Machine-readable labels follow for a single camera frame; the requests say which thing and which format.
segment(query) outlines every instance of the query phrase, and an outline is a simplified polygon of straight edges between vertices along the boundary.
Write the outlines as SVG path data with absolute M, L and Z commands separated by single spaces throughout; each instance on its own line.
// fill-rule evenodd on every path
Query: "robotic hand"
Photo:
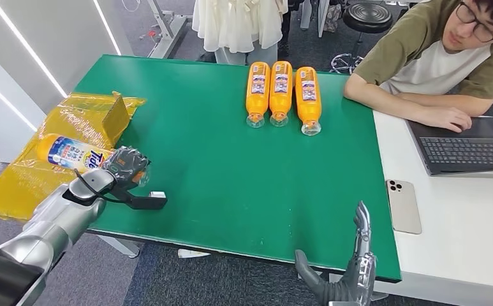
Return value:
M 321 279 L 308 265 L 304 252 L 295 250 L 295 268 L 321 305 L 370 305 L 376 278 L 376 258 L 370 251 L 370 214 L 362 201 L 357 206 L 353 221 L 357 226 L 355 249 L 339 282 L 329 283 Z
M 132 148 L 120 148 L 104 164 L 60 185 L 36 209 L 21 234 L 0 245 L 0 306 L 32 305 L 45 279 L 105 208 L 106 200 L 134 209 L 161 209 L 165 197 L 133 196 L 150 161 Z M 119 200 L 108 199 L 110 193 Z

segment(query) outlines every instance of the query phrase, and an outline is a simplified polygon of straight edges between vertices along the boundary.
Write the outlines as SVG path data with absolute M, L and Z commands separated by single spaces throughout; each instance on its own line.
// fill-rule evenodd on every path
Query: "black chair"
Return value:
M 376 34 L 387 31 L 393 24 L 393 16 L 382 5 L 376 3 L 356 3 L 348 6 L 342 16 L 344 23 L 359 34 L 359 39 L 351 53 L 335 56 L 331 61 L 331 72 L 349 73 L 363 60 L 357 53 L 362 44 L 363 33 Z

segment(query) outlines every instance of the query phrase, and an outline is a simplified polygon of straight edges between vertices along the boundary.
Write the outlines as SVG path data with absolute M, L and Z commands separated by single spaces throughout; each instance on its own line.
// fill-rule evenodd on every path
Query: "olive green t-shirt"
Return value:
M 493 99 L 493 44 L 449 54 L 441 43 L 460 0 L 417 4 L 367 54 L 354 73 L 392 94 L 459 94 Z

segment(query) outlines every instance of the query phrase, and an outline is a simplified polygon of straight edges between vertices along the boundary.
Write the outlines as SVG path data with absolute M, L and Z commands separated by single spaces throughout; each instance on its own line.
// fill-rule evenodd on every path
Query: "black cable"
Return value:
M 81 176 L 81 173 L 79 173 L 79 171 L 77 169 L 73 169 L 73 171 L 75 172 L 75 175 L 77 175 L 77 178 L 79 180 L 81 180 L 81 182 L 86 186 L 86 188 L 88 188 L 92 193 L 94 193 L 97 197 L 99 198 L 102 198 L 106 201 L 109 201 L 109 202 L 113 202 L 113 203 L 125 203 L 124 201 L 119 201 L 119 200 L 114 200 L 114 199 L 110 199 L 110 198 L 107 198 L 106 196 L 104 196 L 103 194 L 97 192 L 96 190 L 94 190 L 94 188 L 92 188 L 89 183 L 87 183 L 87 181 L 83 178 L 83 176 Z

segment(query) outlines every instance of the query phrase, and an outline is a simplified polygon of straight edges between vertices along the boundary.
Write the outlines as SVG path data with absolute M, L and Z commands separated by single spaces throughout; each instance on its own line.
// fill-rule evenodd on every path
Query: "white dress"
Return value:
M 192 29 L 206 51 L 252 52 L 254 41 L 266 49 L 282 38 L 287 11 L 288 0 L 196 0 Z

